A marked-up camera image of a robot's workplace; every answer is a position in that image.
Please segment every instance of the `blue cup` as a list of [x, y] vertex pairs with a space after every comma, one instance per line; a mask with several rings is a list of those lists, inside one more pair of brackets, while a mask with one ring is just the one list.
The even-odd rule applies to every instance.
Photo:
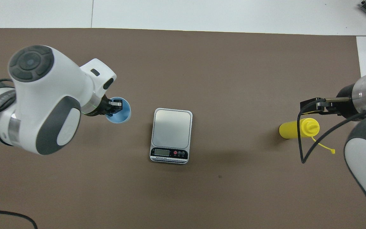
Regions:
[[128, 101], [121, 97], [113, 97], [111, 101], [122, 100], [122, 110], [112, 116], [106, 115], [108, 121], [112, 123], [124, 123], [131, 118], [131, 106]]

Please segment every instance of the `brown mat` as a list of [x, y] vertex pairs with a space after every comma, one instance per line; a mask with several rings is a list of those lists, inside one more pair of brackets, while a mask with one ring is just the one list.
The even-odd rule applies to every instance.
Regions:
[[[106, 63], [118, 76], [107, 96], [126, 98], [132, 117], [84, 116], [49, 156], [0, 144], [0, 210], [39, 228], [366, 228], [366, 199], [343, 156], [354, 124], [324, 140], [335, 155], [317, 148], [305, 165], [297, 140], [278, 134], [300, 101], [334, 97], [360, 77], [355, 37], [0, 29], [0, 78], [17, 50], [37, 44], [79, 65]], [[159, 107], [193, 113], [186, 165], [149, 160]], [[310, 117], [320, 134], [343, 120]], [[31, 225], [0, 216], [0, 228]]]

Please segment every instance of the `digital kitchen scale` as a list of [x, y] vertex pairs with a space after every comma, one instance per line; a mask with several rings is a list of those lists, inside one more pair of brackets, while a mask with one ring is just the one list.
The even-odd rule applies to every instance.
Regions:
[[152, 161], [186, 164], [189, 161], [193, 114], [188, 110], [158, 108], [152, 128]]

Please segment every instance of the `yellow bottle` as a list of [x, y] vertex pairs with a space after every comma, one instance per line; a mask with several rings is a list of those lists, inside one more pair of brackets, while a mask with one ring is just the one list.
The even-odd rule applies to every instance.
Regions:
[[[302, 138], [313, 137], [320, 131], [320, 125], [315, 119], [305, 118], [300, 120], [300, 136]], [[296, 121], [286, 122], [279, 126], [279, 134], [285, 139], [297, 138]]]

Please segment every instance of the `yellow strap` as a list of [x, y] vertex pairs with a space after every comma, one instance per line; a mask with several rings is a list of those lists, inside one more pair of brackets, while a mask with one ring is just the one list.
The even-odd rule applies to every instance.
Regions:
[[332, 154], [335, 154], [335, 153], [336, 153], [336, 150], [335, 150], [335, 149], [330, 149], [330, 148], [328, 148], [327, 146], [322, 145], [321, 143], [319, 143], [319, 145], [320, 145], [320, 146], [322, 146], [322, 147], [323, 147], [323, 148], [325, 148], [325, 149], [330, 150], [330, 152], [331, 152]]

